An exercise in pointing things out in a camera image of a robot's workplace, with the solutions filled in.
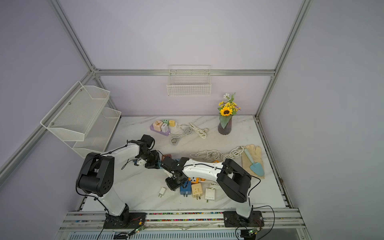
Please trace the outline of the small white plug charger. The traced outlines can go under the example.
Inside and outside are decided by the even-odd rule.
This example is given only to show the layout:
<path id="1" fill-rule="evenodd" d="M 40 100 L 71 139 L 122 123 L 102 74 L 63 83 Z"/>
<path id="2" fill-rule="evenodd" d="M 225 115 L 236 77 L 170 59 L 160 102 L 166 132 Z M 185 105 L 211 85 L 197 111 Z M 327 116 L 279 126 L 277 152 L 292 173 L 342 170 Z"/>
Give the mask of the small white plug charger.
<path id="1" fill-rule="evenodd" d="M 160 189 L 160 191 L 159 191 L 159 197 L 160 197 L 160 198 L 165 194 L 166 190 L 167 190 L 167 189 L 166 189 L 165 187 L 161 187 L 161 189 Z"/>

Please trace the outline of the beige cube adapter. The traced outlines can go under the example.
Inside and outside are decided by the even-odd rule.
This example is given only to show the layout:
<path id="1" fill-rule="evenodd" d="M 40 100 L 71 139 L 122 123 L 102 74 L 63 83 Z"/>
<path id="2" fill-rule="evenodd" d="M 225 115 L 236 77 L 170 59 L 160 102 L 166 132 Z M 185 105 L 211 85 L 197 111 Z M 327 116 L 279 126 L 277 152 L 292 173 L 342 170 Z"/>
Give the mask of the beige cube adapter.
<path id="1" fill-rule="evenodd" d="M 202 184 L 201 183 L 192 184 L 191 185 L 191 189 L 192 189 L 192 196 L 193 196 L 193 198 L 195 198 L 197 200 L 200 200 L 201 196 L 203 195 Z"/>

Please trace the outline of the brown cube adapter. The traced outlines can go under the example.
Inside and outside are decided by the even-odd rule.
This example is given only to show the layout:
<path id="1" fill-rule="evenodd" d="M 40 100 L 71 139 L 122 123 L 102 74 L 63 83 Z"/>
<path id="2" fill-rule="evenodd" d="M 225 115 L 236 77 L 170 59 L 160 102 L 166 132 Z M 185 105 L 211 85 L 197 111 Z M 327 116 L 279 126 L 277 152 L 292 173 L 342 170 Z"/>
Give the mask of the brown cube adapter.
<path id="1" fill-rule="evenodd" d="M 165 158 L 172 158 L 172 155 L 170 155 L 170 154 L 162 155 L 162 161 L 163 161 Z"/>

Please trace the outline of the small white adapter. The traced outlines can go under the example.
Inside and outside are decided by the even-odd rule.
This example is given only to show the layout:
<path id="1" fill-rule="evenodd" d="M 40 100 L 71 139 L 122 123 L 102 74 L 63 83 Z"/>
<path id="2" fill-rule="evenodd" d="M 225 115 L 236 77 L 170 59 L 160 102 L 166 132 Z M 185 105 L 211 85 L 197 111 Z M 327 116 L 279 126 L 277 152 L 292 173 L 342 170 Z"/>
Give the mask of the small white adapter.
<path id="1" fill-rule="evenodd" d="M 162 126 L 161 126 L 161 130 L 162 130 L 163 133 L 167 133 L 168 130 L 169 130 L 168 124 L 163 123 Z"/>

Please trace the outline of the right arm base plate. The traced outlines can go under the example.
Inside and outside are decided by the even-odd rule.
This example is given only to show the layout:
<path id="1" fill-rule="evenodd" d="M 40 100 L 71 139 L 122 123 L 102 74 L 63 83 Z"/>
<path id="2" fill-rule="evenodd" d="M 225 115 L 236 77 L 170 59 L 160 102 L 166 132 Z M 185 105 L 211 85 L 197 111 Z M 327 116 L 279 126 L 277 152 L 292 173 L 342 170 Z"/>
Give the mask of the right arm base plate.
<path id="1" fill-rule="evenodd" d="M 236 211 L 225 211 L 224 225 L 226 228 L 234 227 L 264 227 L 264 218 L 261 211 L 252 211 L 248 218 L 241 217 Z"/>

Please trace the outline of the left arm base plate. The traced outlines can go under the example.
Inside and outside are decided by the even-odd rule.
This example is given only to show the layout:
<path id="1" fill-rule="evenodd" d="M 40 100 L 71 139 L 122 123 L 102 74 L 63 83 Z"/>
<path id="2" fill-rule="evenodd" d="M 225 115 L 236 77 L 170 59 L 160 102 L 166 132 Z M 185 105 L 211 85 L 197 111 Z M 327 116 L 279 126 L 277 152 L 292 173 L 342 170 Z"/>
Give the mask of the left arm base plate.
<path id="1" fill-rule="evenodd" d="M 123 213 L 121 216 L 112 216 L 106 213 L 105 229 L 137 229 L 144 225 L 146 213 Z"/>

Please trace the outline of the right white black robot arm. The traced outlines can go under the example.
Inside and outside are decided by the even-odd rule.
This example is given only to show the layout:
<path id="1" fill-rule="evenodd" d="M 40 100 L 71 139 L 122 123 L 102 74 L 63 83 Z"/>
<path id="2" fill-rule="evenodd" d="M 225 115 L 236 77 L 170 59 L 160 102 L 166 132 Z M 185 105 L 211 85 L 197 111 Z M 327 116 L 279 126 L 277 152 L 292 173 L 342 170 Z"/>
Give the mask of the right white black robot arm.
<path id="1" fill-rule="evenodd" d="M 202 178 L 219 184 L 225 194 L 239 203 L 236 213 L 244 219 L 251 216 L 252 206 L 249 200 L 249 189 L 252 176 L 232 159 L 223 163 L 204 163 L 189 158 L 178 161 L 165 157 L 162 168 L 169 173 L 167 186 L 174 191 L 184 185 L 189 178 Z"/>

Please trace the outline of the pink white cube adapter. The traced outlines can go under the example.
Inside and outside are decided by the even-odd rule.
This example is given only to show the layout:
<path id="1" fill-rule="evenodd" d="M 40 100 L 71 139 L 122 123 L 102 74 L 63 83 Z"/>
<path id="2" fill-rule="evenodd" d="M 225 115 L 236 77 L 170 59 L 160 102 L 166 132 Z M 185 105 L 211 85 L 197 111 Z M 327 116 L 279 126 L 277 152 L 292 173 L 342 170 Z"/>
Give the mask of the pink white cube adapter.
<path id="1" fill-rule="evenodd" d="M 153 124 L 152 124 L 152 127 L 155 131 L 157 132 L 161 132 L 161 126 L 162 126 L 163 122 L 160 121 L 160 120 L 156 120 Z"/>

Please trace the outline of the blue cube adapter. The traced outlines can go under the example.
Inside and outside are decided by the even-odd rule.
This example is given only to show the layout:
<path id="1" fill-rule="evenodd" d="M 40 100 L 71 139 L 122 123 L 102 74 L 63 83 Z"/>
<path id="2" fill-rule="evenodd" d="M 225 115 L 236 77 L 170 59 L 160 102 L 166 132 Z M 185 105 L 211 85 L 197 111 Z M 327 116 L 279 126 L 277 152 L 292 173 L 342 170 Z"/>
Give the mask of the blue cube adapter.
<path id="1" fill-rule="evenodd" d="M 180 186 L 180 194 L 184 197 L 188 197 L 192 194 L 191 181 L 186 181 L 183 185 Z"/>

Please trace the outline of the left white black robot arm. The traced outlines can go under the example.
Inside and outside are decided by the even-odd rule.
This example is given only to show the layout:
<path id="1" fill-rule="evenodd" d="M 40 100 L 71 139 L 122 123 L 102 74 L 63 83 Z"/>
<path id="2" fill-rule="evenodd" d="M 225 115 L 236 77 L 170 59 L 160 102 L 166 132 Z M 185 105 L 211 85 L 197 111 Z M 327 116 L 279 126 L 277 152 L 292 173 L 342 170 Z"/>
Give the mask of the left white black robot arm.
<path id="1" fill-rule="evenodd" d="M 105 153 L 87 154 L 76 180 L 76 190 L 94 198 L 105 208 L 109 217 L 121 217 L 129 210 L 114 189 L 115 165 L 130 160 L 143 160 L 147 169 L 160 168 L 160 154 L 154 150 L 155 139 L 143 135 L 140 140 Z"/>

